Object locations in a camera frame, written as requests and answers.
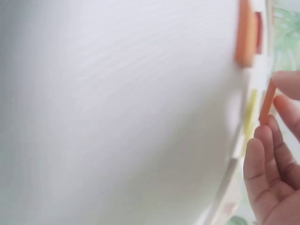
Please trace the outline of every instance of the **yellow sticky note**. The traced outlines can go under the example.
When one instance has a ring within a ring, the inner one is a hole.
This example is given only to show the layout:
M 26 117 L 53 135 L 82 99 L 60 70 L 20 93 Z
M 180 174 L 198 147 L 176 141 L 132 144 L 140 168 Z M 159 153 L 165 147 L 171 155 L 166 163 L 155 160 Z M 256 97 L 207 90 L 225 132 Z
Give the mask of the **yellow sticky note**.
M 250 94 L 249 103 L 246 109 L 245 121 L 244 121 L 244 134 L 247 136 L 250 126 L 254 123 L 255 106 L 257 101 L 258 90 L 253 89 Z

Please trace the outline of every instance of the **finger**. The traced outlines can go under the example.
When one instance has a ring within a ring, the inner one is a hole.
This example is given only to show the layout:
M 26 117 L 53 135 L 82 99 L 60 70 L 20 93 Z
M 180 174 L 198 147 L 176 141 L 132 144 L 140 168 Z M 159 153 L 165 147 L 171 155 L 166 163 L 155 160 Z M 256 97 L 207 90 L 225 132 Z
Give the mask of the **finger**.
M 272 131 L 268 126 L 259 126 L 255 129 L 254 137 L 259 139 L 264 147 L 265 174 L 269 187 L 272 188 L 281 181 L 274 158 Z
M 272 74 L 272 80 L 279 90 L 288 97 L 300 100 L 300 71 L 278 71 Z
M 275 197 L 282 201 L 294 193 L 294 190 L 281 180 L 274 158 L 272 131 L 268 126 L 259 126 L 254 137 L 259 139 L 264 147 L 266 179 Z
M 271 193 L 264 169 L 264 148 L 260 140 L 253 138 L 248 142 L 244 179 L 249 201 L 259 224 L 263 224 L 274 208 L 278 199 Z
M 273 116 L 267 119 L 267 126 L 271 128 L 273 134 L 274 156 L 278 171 L 282 181 L 291 186 L 294 190 L 300 189 L 300 165 L 292 156 L 283 137 L 279 125 Z
M 286 96 L 277 96 L 274 99 L 274 106 L 286 126 L 292 131 L 295 137 L 300 141 L 300 110 Z

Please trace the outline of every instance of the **textured white surface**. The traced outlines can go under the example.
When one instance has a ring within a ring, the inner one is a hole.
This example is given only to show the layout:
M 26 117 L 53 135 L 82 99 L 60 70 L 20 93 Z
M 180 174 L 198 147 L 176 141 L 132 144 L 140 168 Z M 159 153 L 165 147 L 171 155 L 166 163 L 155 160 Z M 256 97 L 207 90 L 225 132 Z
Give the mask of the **textured white surface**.
M 3 224 L 193 224 L 240 121 L 237 16 L 237 0 L 2 1 Z

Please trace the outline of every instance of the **leaf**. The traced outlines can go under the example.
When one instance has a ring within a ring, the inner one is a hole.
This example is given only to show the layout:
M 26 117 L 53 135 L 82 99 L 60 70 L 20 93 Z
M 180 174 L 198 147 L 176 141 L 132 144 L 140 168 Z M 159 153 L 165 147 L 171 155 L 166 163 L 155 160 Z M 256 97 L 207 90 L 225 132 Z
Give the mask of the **leaf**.
M 247 221 L 242 218 L 242 217 L 238 217 L 238 216 L 233 216 L 227 225 L 248 225 Z
M 300 14 L 275 8 L 273 71 L 300 69 Z

